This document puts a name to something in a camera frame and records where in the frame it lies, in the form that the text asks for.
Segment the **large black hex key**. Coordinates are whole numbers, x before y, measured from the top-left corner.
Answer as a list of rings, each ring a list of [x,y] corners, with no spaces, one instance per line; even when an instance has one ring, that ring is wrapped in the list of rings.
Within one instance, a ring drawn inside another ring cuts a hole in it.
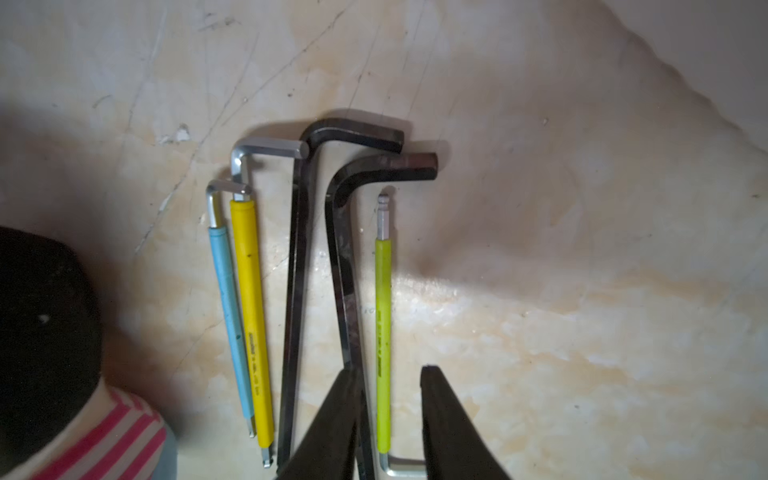
[[[334,297],[344,367],[358,373],[360,414],[357,422],[356,461],[361,479],[374,479],[371,421],[366,392],[363,340],[358,318],[355,256],[350,199],[366,184],[431,181],[437,178],[435,153],[377,154],[354,159],[332,177],[325,195],[325,220]]]

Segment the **light blue hex key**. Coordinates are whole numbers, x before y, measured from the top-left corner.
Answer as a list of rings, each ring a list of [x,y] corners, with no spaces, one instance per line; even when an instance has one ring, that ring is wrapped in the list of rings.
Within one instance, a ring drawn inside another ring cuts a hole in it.
[[[254,407],[247,368],[244,333],[240,305],[235,284],[229,230],[223,216],[221,193],[244,193],[248,187],[229,180],[211,180],[206,186],[206,205],[209,215],[208,235],[214,269],[221,298],[224,323],[227,331],[234,377],[240,405],[248,434],[256,437]]]

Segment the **cartoon boy plush doll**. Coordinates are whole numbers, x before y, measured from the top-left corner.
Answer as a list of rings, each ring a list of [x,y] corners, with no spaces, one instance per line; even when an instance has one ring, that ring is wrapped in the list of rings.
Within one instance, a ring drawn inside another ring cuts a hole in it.
[[[76,253],[1,230],[1,476],[175,479],[162,415],[102,372],[102,322]]]

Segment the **yellow hex key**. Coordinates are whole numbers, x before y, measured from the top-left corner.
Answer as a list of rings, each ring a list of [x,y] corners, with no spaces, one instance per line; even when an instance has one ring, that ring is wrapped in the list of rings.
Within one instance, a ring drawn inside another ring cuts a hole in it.
[[[308,146],[302,141],[251,136],[240,139],[234,145],[230,157],[231,176],[239,184],[230,201],[230,211],[247,365],[256,435],[263,467],[266,469],[273,464],[274,414],[259,259],[257,208],[250,185],[248,159],[252,155],[260,154],[302,160],[307,153]]]

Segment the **thin black hex key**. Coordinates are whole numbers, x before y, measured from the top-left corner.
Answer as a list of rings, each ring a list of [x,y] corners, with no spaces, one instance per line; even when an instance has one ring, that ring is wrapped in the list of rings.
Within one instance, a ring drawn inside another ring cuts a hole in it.
[[[312,246],[313,201],[317,169],[314,159],[320,147],[341,141],[377,150],[399,153],[405,142],[401,130],[344,118],[326,118],[311,123],[300,140],[308,145],[308,156],[294,162],[290,244],[287,275],[287,303],[281,401],[278,422],[277,469],[287,466],[293,446],[299,390],[304,294]]]

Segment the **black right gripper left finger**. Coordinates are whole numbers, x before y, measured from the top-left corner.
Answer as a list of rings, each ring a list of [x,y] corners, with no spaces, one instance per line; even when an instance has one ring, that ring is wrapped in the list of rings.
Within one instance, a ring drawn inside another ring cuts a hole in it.
[[[360,408],[359,371],[345,368],[277,479],[352,479]]]

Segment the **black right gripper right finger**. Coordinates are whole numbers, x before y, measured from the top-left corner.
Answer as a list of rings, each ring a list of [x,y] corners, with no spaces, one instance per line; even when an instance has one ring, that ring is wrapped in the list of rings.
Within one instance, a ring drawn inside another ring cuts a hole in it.
[[[436,365],[421,370],[422,439],[429,479],[507,479]]]

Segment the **lime green hex key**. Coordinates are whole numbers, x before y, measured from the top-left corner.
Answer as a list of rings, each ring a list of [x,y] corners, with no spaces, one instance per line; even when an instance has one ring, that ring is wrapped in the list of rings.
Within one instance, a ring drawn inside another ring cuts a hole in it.
[[[376,444],[379,464],[382,471],[390,477],[425,477],[424,460],[403,459],[391,454],[392,241],[390,196],[387,193],[378,196],[376,213]]]

